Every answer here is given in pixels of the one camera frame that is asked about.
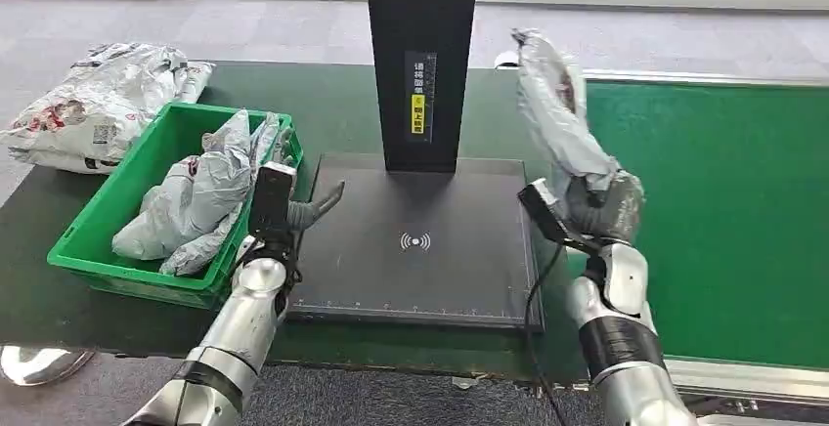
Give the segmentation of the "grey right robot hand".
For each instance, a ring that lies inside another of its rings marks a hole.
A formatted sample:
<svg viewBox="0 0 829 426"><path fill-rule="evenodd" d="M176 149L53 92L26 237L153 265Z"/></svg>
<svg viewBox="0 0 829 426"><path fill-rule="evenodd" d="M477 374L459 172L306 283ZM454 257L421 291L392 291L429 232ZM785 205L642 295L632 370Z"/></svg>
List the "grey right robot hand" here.
<svg viewBox="0 0 829 426"><path fill-rule="evenodd" d="M572 179L565 202L567 221L575 231L633 243L640 226L645 194L636 175L620 170L610 180L606 191L590 191L585 178Z"/></svg>

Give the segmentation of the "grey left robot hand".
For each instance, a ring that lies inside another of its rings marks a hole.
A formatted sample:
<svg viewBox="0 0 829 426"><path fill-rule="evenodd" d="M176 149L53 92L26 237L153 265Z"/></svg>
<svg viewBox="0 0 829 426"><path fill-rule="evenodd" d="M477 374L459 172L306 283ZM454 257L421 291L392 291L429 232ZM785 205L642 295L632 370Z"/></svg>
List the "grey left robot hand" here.
<svg viewBox="0 0 829 426"><path fill-rule="evenodd" d="M322 198L316 201L290 201L287 206L285 221L293 232L304 232L325 216L342 198L345 182L339 181Z"/></svg>

